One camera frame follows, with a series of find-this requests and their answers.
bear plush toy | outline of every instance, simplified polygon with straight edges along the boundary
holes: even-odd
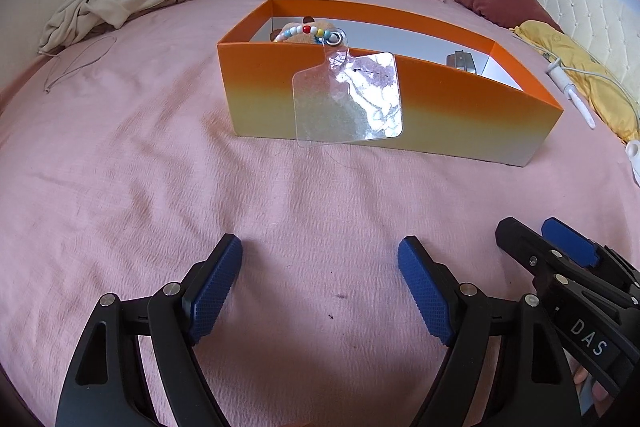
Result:
[[[303,24],[307,24],[307,25],[311,25],[313,24],[313,26],[315,26],[316,28],[321,28],[323,30],[332,30],[335,28],[335,26],[333,24],[331,24],[329,21],[323,21],[323,20],[318,20],[316,21],[313,17],[305,17],[304,19],[302,19],[302,23]],[[271,32],[270,35],[270,40],[273,42],[273,40],[282,32],[293,28],[294,26],[299,26],[300,23],[297,22],[290,22],[289,24],[287,24],[286,26],[284,26],[284,28],[280,28],[277,30],[274,30]],[[302,33],[302,34],[297,34],[297,35],[293,35],[291,37],[289,37],[285,42],[295,42],[297,44],[321,44],[321,40],[311,34],[308,33]]]

blue textured rubber pad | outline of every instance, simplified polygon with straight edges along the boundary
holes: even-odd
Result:
[[[398,267],[418,305],[427,329],[449,347],[454,338],[449,320],[449,306],[436,287],[429,271],[420,261],[412,245],[405,239],[398,247]]]
[[[242,243],[235,237],[227,245],[207,282],[191,303],[189,336],[193,344],[197,344],[211,332],[241,265]]]
[[[542,237],[562,250],[575,264],[586,268],[596,266],[598,255],[593,243],[555,217],[549,217],[542,224]]]

silver pin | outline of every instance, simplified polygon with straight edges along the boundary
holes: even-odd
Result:
[[[180,285],[177,282],[167,283],[162,288],[162,293],[164,293],[167,297],[176,295],[179,291],[180,291]]]
[[[116,296],[113,293],[105,293],[100,297],[100,306],[111,306],[116,301]]]
[[[460,285],[460,291],[468,296],[468,297],[472,297],[473,295],[475,295],[476,293],[478,293],[478,288],[476,288],[475,286],[473,286],[470,282],[463,282]]]
[[[540,304],[540,299],[538,299],[538,297],[532,295],[531,293],[524,296],[524,301],[532,308],[535,308],[538,304]]]

yellow pillow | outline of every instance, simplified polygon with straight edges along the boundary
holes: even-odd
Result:
[[[575,70],[589,71],[615,78],[602,64],[595,62],[571,37],[553,29],[546,23],[526,21],[514,28],[514,33],[530,44],[535,44],[551,52],[551,59],[562,59],[563,66]],[[575,87],[589,101],[591,108],[602,118],[621,140],[629,142],[638,139],[637,103],[630,99],[615,82],[594,74],[565,71]]]

open cardboard box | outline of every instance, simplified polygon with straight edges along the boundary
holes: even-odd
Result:
[[[332,20],[345,30],[353,55],[396,56],[402,134],[359,144],[525,166],[562,114],[527,68],[480,34],[369,4],[268,0],[218,43],[238,136],[296,138],[291,79],[322,63],[322,46],[270,42],[269,34],[305,16]],[[479,74],[444,65],[447,52],[461,48],[472,53]]]

